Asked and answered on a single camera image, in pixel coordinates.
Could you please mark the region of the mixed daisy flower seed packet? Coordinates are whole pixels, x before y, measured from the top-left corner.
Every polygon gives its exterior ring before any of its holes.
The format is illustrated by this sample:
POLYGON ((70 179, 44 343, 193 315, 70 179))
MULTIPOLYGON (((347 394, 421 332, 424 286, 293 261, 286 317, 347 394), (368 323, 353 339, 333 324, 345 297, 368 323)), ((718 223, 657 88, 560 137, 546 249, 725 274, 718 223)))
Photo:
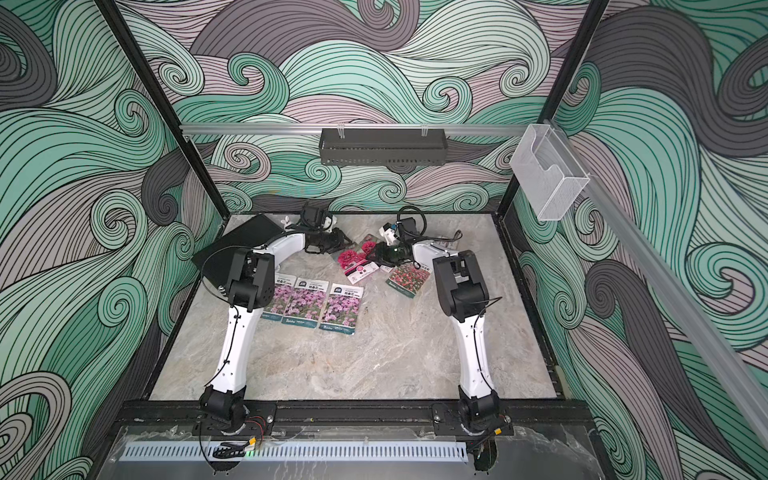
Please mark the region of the mixed daisy flower seed packet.
POLYGON ((426 281, 431 276, 431 271, 425 267, 417 268, 408 263, 395 267, 389 274, 386 284, 398 293, 408 298, 414 298, 426 281))

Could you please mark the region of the pink cosmos seed packet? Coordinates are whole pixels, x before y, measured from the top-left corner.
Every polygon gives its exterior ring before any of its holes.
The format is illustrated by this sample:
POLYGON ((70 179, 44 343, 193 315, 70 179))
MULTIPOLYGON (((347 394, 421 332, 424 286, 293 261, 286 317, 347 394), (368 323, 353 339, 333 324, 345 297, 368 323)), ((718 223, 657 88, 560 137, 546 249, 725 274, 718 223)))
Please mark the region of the pink cosmos seed packet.
POLYGON ((363 295, 363 287, 334 283, 326 299, 319 329, 353 335, 363 295))
POLYGON ((288 274, 275 275, 275 291, 272 301, 264 308, 261 318, 280 322, 292 300, 297 277, 288 274))
POLYGON ((329 286, 326 280, 298 278, 281 323, 309 329, 317 328, 329 286))

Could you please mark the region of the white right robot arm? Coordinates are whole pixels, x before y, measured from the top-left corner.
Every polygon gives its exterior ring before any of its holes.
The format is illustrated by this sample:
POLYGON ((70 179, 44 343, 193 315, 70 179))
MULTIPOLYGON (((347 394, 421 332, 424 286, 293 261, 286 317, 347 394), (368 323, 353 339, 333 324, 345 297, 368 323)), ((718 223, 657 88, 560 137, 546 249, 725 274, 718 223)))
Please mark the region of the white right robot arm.
POLYGON ((425 269, 435 281, 443 313, 452 322, 460 361, 459 414, 465 431, 480 435, 503 424, 501 402, 492 381, 485 342, 485 317, 493 298, 477 256, 458 250, 463 237, 430 236, 412 217, 387 222, 379 229, 382 241, 367 258, 380 266, 425 269))

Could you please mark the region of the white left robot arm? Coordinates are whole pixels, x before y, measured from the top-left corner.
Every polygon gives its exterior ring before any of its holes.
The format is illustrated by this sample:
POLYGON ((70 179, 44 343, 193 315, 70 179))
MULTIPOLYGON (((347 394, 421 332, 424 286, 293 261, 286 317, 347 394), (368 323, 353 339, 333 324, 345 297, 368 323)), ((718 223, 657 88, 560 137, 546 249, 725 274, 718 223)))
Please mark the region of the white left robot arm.
POLYGON ((201 410, 227 436, 248 423, 247 362, 258 321, 273 301, 282 262, 300 252, 330 254, 351 244, 323 207, 305 206, 280 224, 259 214, 197 254, 193 262, 227 304, 227 326, 215 373, 206 382, 201 410))

